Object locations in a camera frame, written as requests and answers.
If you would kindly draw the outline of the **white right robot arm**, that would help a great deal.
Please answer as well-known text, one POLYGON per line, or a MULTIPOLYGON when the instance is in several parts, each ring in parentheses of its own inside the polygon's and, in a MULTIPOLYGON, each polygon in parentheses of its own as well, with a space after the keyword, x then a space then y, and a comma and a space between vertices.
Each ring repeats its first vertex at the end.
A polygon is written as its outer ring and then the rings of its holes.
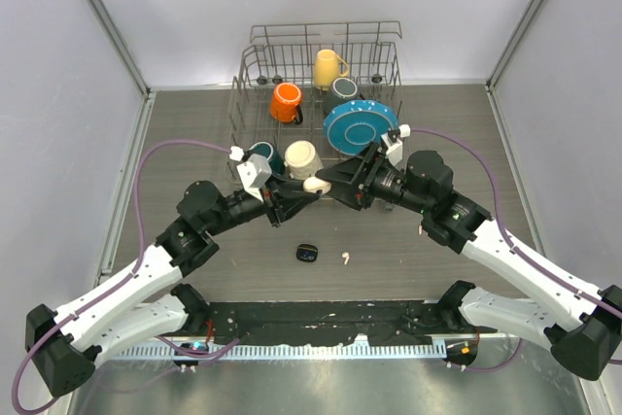
POLYGON ((527 300, 458 282, 438 309, 452 332, 496 329, 549 351, 566 370, 598 380, 621 343, 621 290, 601 289, 567 272, 501 226, 489 211, 453 188, 453 171, 435 151, 417 151, 396 169, 377 145, 317 172, 328 195, 355 210, 379 198, 417 212, 420 229, 442 247, 494 271, 527 300))

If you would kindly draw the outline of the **black earbud charging case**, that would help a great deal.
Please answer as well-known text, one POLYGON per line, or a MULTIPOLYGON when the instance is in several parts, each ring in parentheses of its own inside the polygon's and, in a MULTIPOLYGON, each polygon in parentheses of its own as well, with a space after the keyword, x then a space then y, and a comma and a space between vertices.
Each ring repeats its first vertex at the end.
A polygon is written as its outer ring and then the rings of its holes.
POLYGON ((302 243, 296 247, 295 257, 301 262, 315 262, 318 258, 318 255, 319 249, 314 245, 302 243))

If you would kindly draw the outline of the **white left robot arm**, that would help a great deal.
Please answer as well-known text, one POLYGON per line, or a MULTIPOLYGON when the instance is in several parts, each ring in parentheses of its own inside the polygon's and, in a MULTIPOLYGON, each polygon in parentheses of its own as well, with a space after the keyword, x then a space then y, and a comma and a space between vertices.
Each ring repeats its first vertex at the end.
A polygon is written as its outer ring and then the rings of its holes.
POLYGON ((215 236, 259 217, 280 225, 329 189, 316 177, 272 176, 224 196, 209 181, 192 183, 178 218, 129 266, 64 305, 40 304, 28 312, 25 350, 51 396, 73 392, 104 362, 144 339, 200 334, 208 306, 182 280, 218 252, 215 236))

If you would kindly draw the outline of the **white earbud charging case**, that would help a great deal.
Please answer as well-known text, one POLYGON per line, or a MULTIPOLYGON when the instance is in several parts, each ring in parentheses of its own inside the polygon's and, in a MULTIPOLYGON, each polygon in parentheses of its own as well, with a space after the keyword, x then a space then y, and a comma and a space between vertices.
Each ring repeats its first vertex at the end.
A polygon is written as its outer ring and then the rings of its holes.
POLYGON ((309 177, 303 181, 303 189, 309 193, 327 194, 331 190, 331 183, 317 177, 309 177))

